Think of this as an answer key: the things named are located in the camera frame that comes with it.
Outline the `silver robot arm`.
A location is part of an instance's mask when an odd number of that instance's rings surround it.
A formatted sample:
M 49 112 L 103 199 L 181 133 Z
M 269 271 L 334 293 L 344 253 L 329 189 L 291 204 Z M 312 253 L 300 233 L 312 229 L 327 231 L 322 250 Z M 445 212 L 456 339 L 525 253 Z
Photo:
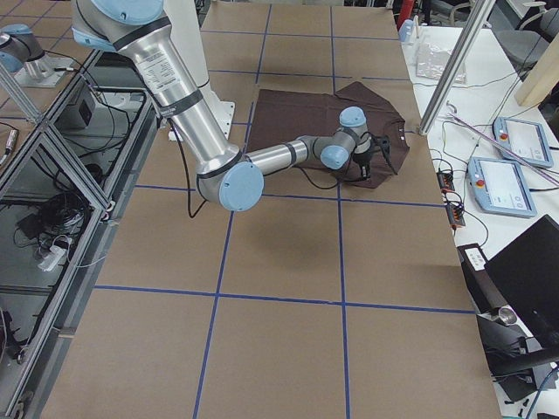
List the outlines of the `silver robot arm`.
M 204 200 L 244 211 L 260 199 L 265 177 L 316 159 L 332 170 L 355 163 L 370 177 L 373 136 L 363 110 L 342 110 L 331 136 L 294 141 L 243 154 L 228 142 L 201 89 L 171 40 L 172 23 L 161 1 L 74 1 L 77 43 L 129 58 L 159 114 L 197 159 L 197 190 Z

